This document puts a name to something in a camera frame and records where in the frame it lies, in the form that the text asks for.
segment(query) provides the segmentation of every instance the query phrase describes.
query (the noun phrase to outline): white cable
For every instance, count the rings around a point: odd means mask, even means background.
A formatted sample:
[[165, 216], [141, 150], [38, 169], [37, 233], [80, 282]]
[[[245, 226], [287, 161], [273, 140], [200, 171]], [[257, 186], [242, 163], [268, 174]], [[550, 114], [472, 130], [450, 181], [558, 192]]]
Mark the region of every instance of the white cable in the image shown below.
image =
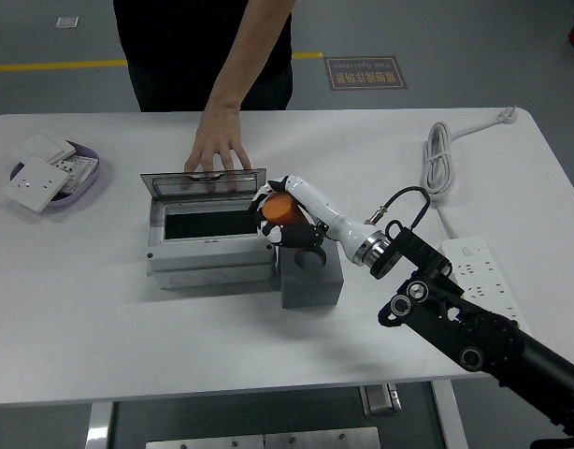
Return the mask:
[[455, 184], [455, 170], [453, 169], [451, 153], [452, 142], [496, 124], [515, 123], [517, 118], [518, 113], [515, 111], [515, 107], [506, 108], [499, 112], [499, 115], [490, 122], [463, 129], [455, 134], [451, 133], [449, 126], [444, 122], [435, 123], [430, 129], [428, 140], [424, 145], [421, 186], [430, 196], [433, 206], [437, 208], [441, 222], [451, 239], [454, 239], [454, 233], [439, 209], [438, 202], [451, 191]]

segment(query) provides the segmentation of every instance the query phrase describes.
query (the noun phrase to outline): purple tray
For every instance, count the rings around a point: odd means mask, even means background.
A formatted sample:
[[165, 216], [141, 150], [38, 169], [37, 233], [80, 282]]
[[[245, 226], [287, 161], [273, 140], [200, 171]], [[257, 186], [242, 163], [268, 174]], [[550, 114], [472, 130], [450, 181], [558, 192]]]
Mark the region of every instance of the purple tray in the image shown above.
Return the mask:
[[[85, 182], [79, 187], [79, 189], [77, 189], [75, 192], [73, 192], [70, 195], [68, 195], [68, 194], [56, 194], [54, 196], [54, 198], [50, 201], [50, 203], [48, 203], [48, 206], [53, 206], [53, 207], [66, 206], [67, 204], [71, 204], [71, 203], [77, 201], [77, 199], [80, 196], [82, 196], [86, 190], [88, 190], [90, 188], [90, 186], [93, 184], [93, 182], [96, 181], [96, 178], [98, 178], [98, 175], [100, 174], [100, 158], [98, 157], [98, 154], [94, 150], [90, 150], [89, 148], [84, 147], [83, 145], [79, 145], [78, 143], [72, 142], [70, 140], [68, 140], [67, 142], [69, 142], [71, 145], [73, 145], [73, 148], [75, 148], [75, 154], [77, 156], [91, 157], [93, 159], [96, 159], [98, 161], [98, 164], [96, 165], [96, 168], [92, 172], [92, 174], [88, 177], [87, 180], [85, 180]], [[15, 178], [15, 175], [17, 175], [17, 173], [19, 173], [22, 168], [23, 168], [23, 164], [18, 163], [15, 166], [15, 168], [13, 168], [13, 171], [10, 172], [10, 178], [11, 179]]]

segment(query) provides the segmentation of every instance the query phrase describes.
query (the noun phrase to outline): gray block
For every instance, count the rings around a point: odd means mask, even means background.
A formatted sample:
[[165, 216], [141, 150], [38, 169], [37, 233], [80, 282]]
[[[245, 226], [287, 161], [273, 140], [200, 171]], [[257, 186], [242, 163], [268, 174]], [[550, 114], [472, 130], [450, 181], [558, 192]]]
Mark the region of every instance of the gray block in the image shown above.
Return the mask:
[[337, 305], [343, 286], [337, 243], [326, 239], [321, 248], [325, 259], [317, 253], [279, 247], [283, 309]]

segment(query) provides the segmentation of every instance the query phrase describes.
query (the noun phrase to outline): black trousers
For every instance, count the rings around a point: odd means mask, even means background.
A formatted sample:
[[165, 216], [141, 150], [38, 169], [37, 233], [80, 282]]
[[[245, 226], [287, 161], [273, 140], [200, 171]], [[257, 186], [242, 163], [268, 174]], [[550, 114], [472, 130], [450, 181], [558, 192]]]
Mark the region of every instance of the black trousers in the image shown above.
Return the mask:
[[[183, 80], [178, 75], [152, 72], [131, 61], [129, 78], [142, 112], [204, 110], [209, 91]], [[275, 78], [255, 84], [246, 95], [241, 110], [285, 110], [291, 100], [294, 78], [288, 65]]]

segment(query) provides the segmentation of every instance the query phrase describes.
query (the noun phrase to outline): yellow floor line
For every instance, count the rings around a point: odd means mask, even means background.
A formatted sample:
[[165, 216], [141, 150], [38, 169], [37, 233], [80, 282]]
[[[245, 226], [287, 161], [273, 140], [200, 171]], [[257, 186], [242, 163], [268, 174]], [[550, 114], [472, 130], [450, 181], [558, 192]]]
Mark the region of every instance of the yellow floor line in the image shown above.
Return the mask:
[[321, 51], [300, 51], [299, 53], [293, 53], [294, 59], [312, 59], [312, 58], [322, 58], [323, 53]]
[[[322, 58], [320, 51], [303, 51], [293, 54], [294, 59]], [[111, 59], [106, 61], [71, 61], [63, 63], [33, 63], [33, 64], [4, 64], [0, 65], [0, 72], [20, 72], [27, 70], [57, 70], [68, 68], [92, 67], [118, 67], [127, 65], [124, 59]]]

